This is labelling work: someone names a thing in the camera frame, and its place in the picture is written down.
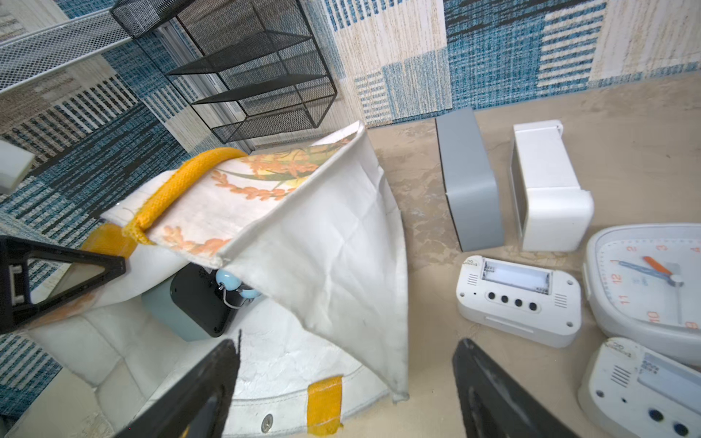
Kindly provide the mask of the white canvas tote bag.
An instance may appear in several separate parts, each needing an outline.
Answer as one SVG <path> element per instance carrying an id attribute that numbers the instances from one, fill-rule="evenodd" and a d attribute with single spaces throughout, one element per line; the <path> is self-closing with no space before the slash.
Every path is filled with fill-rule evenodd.
<path id="1" fill-rule="evenodd" d="M 124 277 L 27 335 L 91 387 L 94 418 L 133 423 L 215 348 L 186 341 L 146 293 L 187 263 L 253 288 L 224 335 L 241 348 L 223 434 L 263 437 L 342 421 L 408 385 L 402 215 L 361 122 L 309 147 L 202 165 L 142 225 Z"/>

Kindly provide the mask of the light blue twin-bell clock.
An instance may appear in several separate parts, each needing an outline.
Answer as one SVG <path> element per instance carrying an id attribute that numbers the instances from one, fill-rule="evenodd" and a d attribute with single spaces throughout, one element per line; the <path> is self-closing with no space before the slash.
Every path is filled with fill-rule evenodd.
<path id="1" fill-rule="evenodd" d="M 181 339 L 194 342 L 220 337 L 260 296 L 227 271 L 189 264 L 142 294 L 142 304 Z"/>

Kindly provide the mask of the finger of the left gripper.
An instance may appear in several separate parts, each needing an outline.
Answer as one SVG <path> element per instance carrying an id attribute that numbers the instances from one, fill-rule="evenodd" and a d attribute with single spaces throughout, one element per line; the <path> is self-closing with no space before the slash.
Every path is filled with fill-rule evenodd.
<path id="1" fill-rule="evenodd" d="M 117 255 L 1 237 L 1 332 L 9 334 L 127 271 Z"/>

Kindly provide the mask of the small white gadget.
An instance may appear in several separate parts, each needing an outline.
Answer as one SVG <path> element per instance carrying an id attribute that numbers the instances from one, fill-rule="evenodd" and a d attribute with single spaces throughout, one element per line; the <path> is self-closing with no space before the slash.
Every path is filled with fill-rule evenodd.
<path id="1" fill-rule="evenodd" d="M 582 326 L 582 288 L 561 270 L 471 255 L 456 298 L 463 318 L 553 348 L 570 346 Z"/>

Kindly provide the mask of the black mesh shelf rack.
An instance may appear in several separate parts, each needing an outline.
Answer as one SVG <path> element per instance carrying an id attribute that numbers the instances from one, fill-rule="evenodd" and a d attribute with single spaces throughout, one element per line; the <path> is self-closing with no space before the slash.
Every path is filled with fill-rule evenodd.
<path id="1" fill-rule="evenodd" d="M 118 1 L 110 13 L 219 142 L 318 129 L 338 95 L 299 1 Z"/>

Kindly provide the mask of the grey white device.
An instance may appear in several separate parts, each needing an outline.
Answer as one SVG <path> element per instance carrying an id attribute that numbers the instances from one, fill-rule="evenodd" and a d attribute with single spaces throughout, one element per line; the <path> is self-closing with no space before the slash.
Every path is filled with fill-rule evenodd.
<path id="1" fill-rule="evenodd" d="M 474 111 L 457 109 L 434 122 L 445 197 L 461 251 L 503 246 L 498 183 Z"/>

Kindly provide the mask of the white square alarm clock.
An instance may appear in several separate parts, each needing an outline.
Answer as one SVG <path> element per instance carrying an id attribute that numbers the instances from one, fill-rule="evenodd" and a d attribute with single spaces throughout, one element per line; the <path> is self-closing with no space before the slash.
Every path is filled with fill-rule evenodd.
<path id="1" fill-rule="evenodd" d="M 582 266 L 593 316 L 622 337 L 685 365 L 700 364 L 699 224 L 605 228 Z"/>

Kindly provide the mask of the white cube digital clock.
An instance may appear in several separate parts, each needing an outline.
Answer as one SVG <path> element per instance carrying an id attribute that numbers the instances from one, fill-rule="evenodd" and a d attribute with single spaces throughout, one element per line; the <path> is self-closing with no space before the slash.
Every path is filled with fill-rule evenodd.
<path id="1" fill-rule="evenodd" d="M 593 196 L 579 183 L 563 132 L 559 120 L 513 126 L 509 182 L 524 252 L 573 252 L 593 220 Z"/>

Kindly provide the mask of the white digital clock back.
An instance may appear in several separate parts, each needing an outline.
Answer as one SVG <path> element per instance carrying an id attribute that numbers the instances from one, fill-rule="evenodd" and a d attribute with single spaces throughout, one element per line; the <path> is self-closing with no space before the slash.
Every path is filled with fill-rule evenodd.
<path id="1" fill-rule="evenodd" d="M 577 398 L 614 437 L 700 436 L 700 372 L 630 339 L 602 343 Z"/>

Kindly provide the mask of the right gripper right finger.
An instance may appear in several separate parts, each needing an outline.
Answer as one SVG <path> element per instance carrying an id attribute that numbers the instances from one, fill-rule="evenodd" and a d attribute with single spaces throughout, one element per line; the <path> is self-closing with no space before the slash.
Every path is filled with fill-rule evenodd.
<path id="1" fill-rule="evenodd" d="M 574 437 L 471 339 L 458 342 L 452 359 L 468 437 Z"/>

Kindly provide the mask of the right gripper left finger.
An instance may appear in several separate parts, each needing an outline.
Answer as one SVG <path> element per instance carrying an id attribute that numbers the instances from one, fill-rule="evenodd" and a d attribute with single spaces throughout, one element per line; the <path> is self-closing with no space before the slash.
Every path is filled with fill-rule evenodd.
<path id="1" fill-rule="evenodd" d="M 161 391 L 118 437 L 221 437 L 241 366 L 242 332 L 187 344 Z"/>

